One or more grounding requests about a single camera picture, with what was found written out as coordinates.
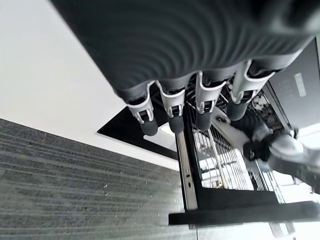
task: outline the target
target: metal drip grate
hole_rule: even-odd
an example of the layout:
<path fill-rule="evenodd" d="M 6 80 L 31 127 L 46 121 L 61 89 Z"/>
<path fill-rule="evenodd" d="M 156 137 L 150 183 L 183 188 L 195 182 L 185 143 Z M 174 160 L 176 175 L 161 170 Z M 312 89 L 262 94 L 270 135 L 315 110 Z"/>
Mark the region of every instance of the metal drip grate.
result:
<path fill-rule="evenodd" d="M 186 89 L 186 112 L 192 124 L 194 148 L 199 175 L 204 188 L 254 190 L 240 151 L 234 149 L 213 127 L 207 131 L 196 129 L 196 82 L 192 78 Z M 217 106 L 225 108 L 222 96 Z"/>

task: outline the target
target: ribbed black surface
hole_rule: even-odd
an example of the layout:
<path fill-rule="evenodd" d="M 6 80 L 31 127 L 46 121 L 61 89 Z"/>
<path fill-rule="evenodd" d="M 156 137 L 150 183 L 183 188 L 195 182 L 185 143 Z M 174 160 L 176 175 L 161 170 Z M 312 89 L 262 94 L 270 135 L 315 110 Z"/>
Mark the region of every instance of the ribbed black surface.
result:
<path fill-rule="evenodd" d="M 291 1 L 282 6 L 251 0 L 52 2 L 116 91 L 293 53 L 309 37 L 293 34 L 289 25 L 279 32 L 272 28 L 271 15 L 291 23 L 285 19 Z"/>
<path fill-rule="evenodd" d="M 168 227 L 180 184 L 176 171 L 0 120 L 1 240 L 195 240 Z"/>

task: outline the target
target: robotic arm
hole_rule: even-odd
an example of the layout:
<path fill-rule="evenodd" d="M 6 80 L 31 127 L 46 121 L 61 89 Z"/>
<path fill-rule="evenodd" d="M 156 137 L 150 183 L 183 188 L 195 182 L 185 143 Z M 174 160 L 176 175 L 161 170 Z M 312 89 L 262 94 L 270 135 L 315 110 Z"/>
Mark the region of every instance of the robotic arm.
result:
<path fill-rule="evenodd" d="M 243 146 L 249 160 L 262 159 L 272 170 L 300 179 L 320 194 L 320 150 L 310 149 L 288 133 L 274 135 L 263 123 Z"/>

